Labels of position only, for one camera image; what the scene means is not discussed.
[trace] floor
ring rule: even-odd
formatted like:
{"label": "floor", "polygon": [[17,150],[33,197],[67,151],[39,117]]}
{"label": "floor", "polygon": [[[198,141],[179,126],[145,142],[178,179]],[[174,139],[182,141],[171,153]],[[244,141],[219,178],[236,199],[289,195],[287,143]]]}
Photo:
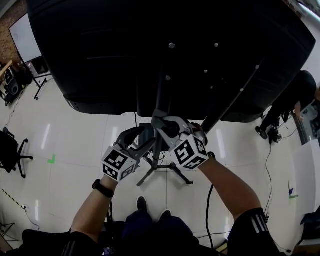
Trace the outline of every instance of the floor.
{"label": "floor", "polygon": [[[33,160],[23,161],[26,179],[19,171],[0,174],[0,220],[14,222],[9,235],[19,239],[10,242],[17,248],[22,244],[23,230],[39,226],[44,232],[66,232],[72,225],[78,209],[92,191],[92,183],[103,176],[101,157],[118,135],[135,126],[134,113],[115,115],[91,115],[76,112],[64,100],[54,80],[42,90],[39,100],[34,100],[37,87],[33,83],[24,91],[15,107],[5,107],[0,102],[0,129],[7,123],[19,144],[26,138],[29,143],[25,155]],[[150,118],[137,117],[139,123],[149,123]],[[208,134],[207,151],[213,151],[217,160],[247,182],[257,193],[263,207],[270,194],[270,179],[266,160],[270,146],[255,132],[252,123],[220,121]],[[280,128],[283,137],[296,129],[293,118]],[[285,249],[292,249],[301,235],[295,218],[296,199],[289,199],[288,182],[295,186],[292,152],[300,147],[298,132],[273,145],[267,167],[272,178],[272,196],[269,207],[269,230],[274,240]],[[48,163],[55,155],[55,162]],[[169,164],[170,157],[164,162]],[[184,220],[196,237],[205,236],[206,204],[210,182],[199,171],[185,171],[194,182],[185,185],[172,171],[157,171],[137,187],[138,181],[149,170],[141,162],[138,171],[118,185],[113,202],[113,217],[124,221],[136,210],[136,199],[144,195],[149,211],[156,221],[166,208]],[[21,205],[28,206],[28,217],[4,192]],[[209,228],[215,246],[228,237],[233,217],[214,190],[210,200]],[[210,246],[208,237],[200,238],[202,245]]]}

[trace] black wristwatch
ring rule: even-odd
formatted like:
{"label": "black wristwatch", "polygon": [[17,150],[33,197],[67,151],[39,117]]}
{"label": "black wristwatch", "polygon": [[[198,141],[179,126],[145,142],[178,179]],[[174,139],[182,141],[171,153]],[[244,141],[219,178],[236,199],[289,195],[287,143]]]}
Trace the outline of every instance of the black wristwatch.
{"label": "black wristwatch", "polygon": [[115,192],[113,192],[111,189],[108,189],[106,187],[104,187],[103,185],[100,184],[100,179],[97,179],[93,185],[92,188],[94,190],[98,190],[100,193],[102,193],[103,195],[105,195],[107,198],[112,198],[115,194]]}

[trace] caution tape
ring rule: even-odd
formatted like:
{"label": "caution tape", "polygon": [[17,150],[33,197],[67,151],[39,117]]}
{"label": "caution tape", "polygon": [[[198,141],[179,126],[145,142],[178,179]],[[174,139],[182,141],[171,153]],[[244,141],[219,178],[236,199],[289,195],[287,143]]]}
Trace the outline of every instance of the caution tape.
{"label": "caution tape", "polygon": [[23,206],[21,204],[19,204],[13,197],[11,197],[6,191],[4,191],[2,189],[2,191],[12,200],[14,201],[19,207],[21,207],[24,211],[25,211],[25,208],[23,208]]}

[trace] forearm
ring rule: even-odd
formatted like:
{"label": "forearm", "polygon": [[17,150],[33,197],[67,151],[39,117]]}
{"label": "forearm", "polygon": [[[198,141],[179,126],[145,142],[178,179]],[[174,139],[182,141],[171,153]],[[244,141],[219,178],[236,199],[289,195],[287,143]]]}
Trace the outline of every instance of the forearm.
{"label": "forearm", "polygon": [[300,112],[301,112],[301,104],[300,101],[294,105],[294,110],[295,110],[295,114],[297,116],[300,116]]}
{"label": "forearm", "polygon": [[199,169],[211,181],[235,220],[241,214],[261,207],[252,188],[215,159],[210,158]]}
{"label": "forearm", "polygon": [[[112,191],[115,191],[118,184],[108,176],[104,176],[100,183]],[[81,232],[98,242],[110,202],[111,198],[94,189],[77,212],[71,232]]]}

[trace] black sleeve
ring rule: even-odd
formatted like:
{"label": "black sleeve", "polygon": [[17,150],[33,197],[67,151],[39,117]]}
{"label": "black sleeve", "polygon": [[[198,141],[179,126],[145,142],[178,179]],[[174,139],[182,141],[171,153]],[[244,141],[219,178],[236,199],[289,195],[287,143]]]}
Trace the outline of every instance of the black sleeve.
{"label": "black sleeve", "polygon": [[228,238],[228,255],[279,255],[262,208],[243,213],[234,223]]}
{"label": "black sleeve", "polygon": [[89,236],[80,232],[71,233],[70,240],[62,252],[62,256],[101,256],[102,254],[102,248],[100,248]]}
{"label": "black sleeve", "polygon": [[299,101],[301,104],[301,110],[307,107],[314,99],[317,89],[317,83],[313,76],[307,71],[301,71],[301,79],[299,80]]}

